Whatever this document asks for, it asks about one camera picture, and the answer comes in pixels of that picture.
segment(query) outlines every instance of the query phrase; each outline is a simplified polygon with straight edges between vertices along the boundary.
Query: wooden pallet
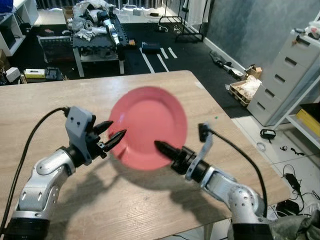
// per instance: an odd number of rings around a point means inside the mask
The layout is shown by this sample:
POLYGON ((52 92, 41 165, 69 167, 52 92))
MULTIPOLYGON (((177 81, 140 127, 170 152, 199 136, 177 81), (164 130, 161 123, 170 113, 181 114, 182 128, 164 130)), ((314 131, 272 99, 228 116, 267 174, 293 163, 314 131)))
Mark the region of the wooden pallet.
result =
POLYGON ((240 88, 240 86, 245 83, 246 81, 239 81, 230 84, 229 93, 231 93, 236 100, 239 100, 242 106, 247 107, 251 99, 248 99, 244 90, 240 88))

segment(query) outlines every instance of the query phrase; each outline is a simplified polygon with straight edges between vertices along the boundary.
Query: yellow object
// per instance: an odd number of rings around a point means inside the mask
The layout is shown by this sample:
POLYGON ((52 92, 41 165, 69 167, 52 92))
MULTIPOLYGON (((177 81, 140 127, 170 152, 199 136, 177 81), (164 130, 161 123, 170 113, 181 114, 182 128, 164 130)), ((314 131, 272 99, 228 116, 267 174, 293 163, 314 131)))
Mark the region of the yellow object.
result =
POLYGON ((301 109, 296 117, 300 119, 304 125, 306 125, 310 130, 312 130, 318 137, 320 137, 320 123, 315 120, 309 113, 301 109))
POLYGON ((44 69, 26 69, 24 75, 27 79, 44 79, 45 70, 44 69))

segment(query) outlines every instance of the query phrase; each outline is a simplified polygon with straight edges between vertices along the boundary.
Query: drawer handle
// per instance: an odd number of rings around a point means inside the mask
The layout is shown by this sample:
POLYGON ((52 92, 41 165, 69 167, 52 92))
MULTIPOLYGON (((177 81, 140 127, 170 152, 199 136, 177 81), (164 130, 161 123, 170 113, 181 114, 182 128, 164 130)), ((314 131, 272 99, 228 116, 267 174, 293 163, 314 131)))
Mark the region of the drawer handle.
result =
POLYGON ((268 98, 273 99, 274 96, 275 96, 275 95, 274 95, 271 91, 269 91, 268 89, 266 89, 264 92, 265 92, 265 94, 266 94, 266 96, 267 96, 268 98))
POLYGON ((309 47, 310 46, 310 42, 303 40, 301 37, 298 38, 297 40, 298 44, 301 44, 304 47, 309 47))
POLYGON ((266 108, 265 108, 264 106, 262 106, 262 105, 260 104, 260 102, 257 102, 256 104, 257 104, 257 106, 258 106, 262 111, 266 110, 266 108))
POLYGON ((286 80, 284 80, 282 77, 280 77, 278 74, 274 75, 275 81, 279 84, 284 84, 286 80))
POLYGON ((285 59, 284 59, 284 61, 290 66, 290 67, 294 67, 295 65, 297 65, 297 63, 295 62, 295 61, 293 61, 291 58, 289 58, 289 57, 286 57, 285 59))

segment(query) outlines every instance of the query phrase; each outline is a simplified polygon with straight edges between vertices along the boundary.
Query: white floor tape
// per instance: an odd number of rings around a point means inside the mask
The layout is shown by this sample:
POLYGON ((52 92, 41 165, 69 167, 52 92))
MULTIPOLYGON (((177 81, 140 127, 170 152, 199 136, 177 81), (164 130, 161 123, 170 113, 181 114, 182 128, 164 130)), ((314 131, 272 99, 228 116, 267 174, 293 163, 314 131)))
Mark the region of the white floor tape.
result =
POLYGON ((164 56, 165 59, 168 59, 168 55, 166 54, 166 51, 163 47, 160 48, 161 49, 161 52, 162 52, 162 55, 164 56))
POLYGON ((171 47, 168 47, 169 52, 171 53, 172 57, 174 57, 175 59, 177 59, 177 55, 175 55, 174 51, 172 50, 171 47))
POLYGON ((143 57, 146 65, 148 66, 150 72, 151 72, 152 74, 154 74, 154 73, 155 73, 155 70, 154 70, 153 67, 151 66, 151 64, 150 64, 147 56, 142 52, 142 48, 141 48, 141 47, 140 47, 139 49, 140 49, 140 52, 141 52, 141 54, 142 54, 142 57, 143 57))
POLYGON ((164 60, 162 59, 161 55, 158 53, 157 56, 158 56, 160 62, 162 63, 162 66, 165 68, 165 70, 166 70, 167 72, 169 72, 169 70, 168 70, 168 68, 167 68, 164 60))

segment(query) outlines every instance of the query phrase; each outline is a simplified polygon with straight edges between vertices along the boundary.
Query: white drawer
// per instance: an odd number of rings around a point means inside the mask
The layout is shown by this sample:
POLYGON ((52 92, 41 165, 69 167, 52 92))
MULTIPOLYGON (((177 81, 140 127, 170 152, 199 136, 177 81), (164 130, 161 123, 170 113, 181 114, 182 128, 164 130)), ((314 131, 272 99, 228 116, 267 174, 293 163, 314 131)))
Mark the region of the white drawer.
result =
POLYGON ((272 114, 254 98, 250 101, 247 109, 263 126, 265 126, 272 117, 272 114))
POLYGON ((274 113, 283 103, 272 91, 263 85, 260 85, 253 98, 261 103, 269 113, 274 113))
POLYGON ((290 82, 288 78, 284 79, 274 72, 268 72, 264 79, 263 86, 281 101, 284 101, 300 82, 290 82))
POLYGON ((263 77, 262 84, 279 99, 284 100, 306 72, 307 68, 279 53, 270 71, 263 77))
POLYGON ((320 48, 309 41, 308 37, 301 36, 300 39, 293 44, 297 38, 297 33, 290 33, 285 41, 280 53, 296 61, 305 68, 309 68, 320 55, 320 48))

